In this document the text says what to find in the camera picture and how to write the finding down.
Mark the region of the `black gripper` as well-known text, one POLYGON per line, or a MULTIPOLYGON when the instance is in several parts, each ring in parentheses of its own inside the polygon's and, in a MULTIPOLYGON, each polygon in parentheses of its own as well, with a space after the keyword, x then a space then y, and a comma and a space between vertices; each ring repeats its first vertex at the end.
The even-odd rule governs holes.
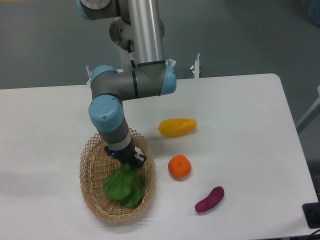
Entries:
POLYGON ((111 150, 108 146, 105 146, 104 151, 113 159, 119 160, 123 164, 129 164, 133 170, 142 168, 147 160, 146 155, 139 147, 135 147, 133 141, 120 150, 111 150))

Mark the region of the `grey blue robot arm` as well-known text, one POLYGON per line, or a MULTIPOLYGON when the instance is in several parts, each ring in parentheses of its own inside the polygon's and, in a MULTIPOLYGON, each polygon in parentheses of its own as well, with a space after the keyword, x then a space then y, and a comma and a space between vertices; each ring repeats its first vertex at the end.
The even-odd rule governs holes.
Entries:
POLYGON ((100 65, 91 72, 92 101, 88 113, 105 144, 105 152, 132 169, 146 156, 135 150, 123 101, 172 94, 177 88, 173 66, 166 64, 164 28, 155 0, 79 0, 77 7, 88 20, 113 18, 118 24, 120 48, 129 55, 128 69, 118 72, 100 65))

